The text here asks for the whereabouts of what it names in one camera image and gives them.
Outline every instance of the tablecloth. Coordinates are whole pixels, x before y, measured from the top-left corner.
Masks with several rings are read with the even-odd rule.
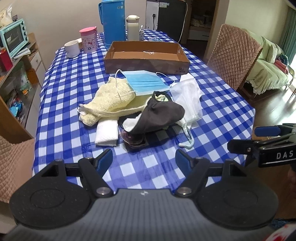
[[[145,31],[145,39],[158,37],[173,42],[165,33]],[[88,103],[98,88],[107,82],[104,70],[104,34],[98,34],[99,48],[91,54],[81,51],[76,58],[67,58],[64,47],[56,52],[55,59],[45,74],[41,90],[41,104],[36,133],[34,172],[37,173],[55,159],[66,163],[77,162],[82,157],[96,157],[107,147],[94,144],[96,125],[85,126],[78,120],[77,107]],[[201,106],[203,118],[193,125],[195,144],[190,156],[206,157],[214,162],[233,158],[243,164],[244,156],[230,154],[230,139],[251,137],[255,110],[198,57],[183,48],[190,60],[192,74],[203,95]],[[181,76],[170,76],[173,80]],[[167,84],[172,81],[163,79]],[[175,152],[180,142],[186,142],[181,127],[174,125],[167,130],[149,133],[147,145],[137,151],[127,151],[121,138],[111,148],[113,163],[103,179],[113,189],[118,188],[170,188],[174,190],[184,180],[175,162]],[[209,178],[208,184],[218,179]],[[81,184],[79,178],[69,181]]]

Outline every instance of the power cord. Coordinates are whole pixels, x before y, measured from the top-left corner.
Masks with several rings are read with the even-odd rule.
[[[153,17],[153,30],[154,30],[154,27],[155,27],[154,26],[154,20],[155,20],[155,17],[156,17],[155,13],[152,14],[152,17]]]
[[[185,17],[184,17],[184,22],[183,22],[182,32],[181,32],[180,39],[179,39],[178,43],[180,42],[180,40],[181,40],[181,37],[182,37],[182,34],[183,34],[184,25],[185,25],[185,19],[186,19],[186,15],[187,15],[187,11],[188,11],[188,4],[187,4],[187,2],[186,2],[186,1],[184,1],[184,0],[179,0],[179,1],[183,1],[183,2],[185,2],[185,3],[186,3],[186,13],[185,13]]]

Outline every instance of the curtain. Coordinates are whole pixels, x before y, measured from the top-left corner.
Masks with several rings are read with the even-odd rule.
[[[279,45],[292,63],[296,54],[296,11],[288,7],[287,19]]]

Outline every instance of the wooden cabinet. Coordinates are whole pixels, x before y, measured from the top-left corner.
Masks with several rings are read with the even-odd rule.
[[[29,45],[27,46],[32,54],[22,56],[13,60],[13,67],[8,72],[1,72],[0,77],[0,135],[11,143],[20,143],[36,136],[38,116],[40,109],[40,92],[44,81],[45,68],[38,50],[38,46],[33,33],[28,35]],[[15,86],[11,72],[13,68],[20,62],[23,62],[27,76],[31,82],[32,89],[26,95],[18,93],[18,97],[22,100],[22,114],[24,119],[19,122],[18,119],[10,112],[3,93],[7,86]]]

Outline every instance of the cream thermos bottle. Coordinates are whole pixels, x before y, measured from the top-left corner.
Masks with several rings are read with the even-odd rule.
[[[126,18],[126,21],[128,23],[128,41],[140,41],[139,20],[140,17],[138,17],[137,15],[129,15]]]

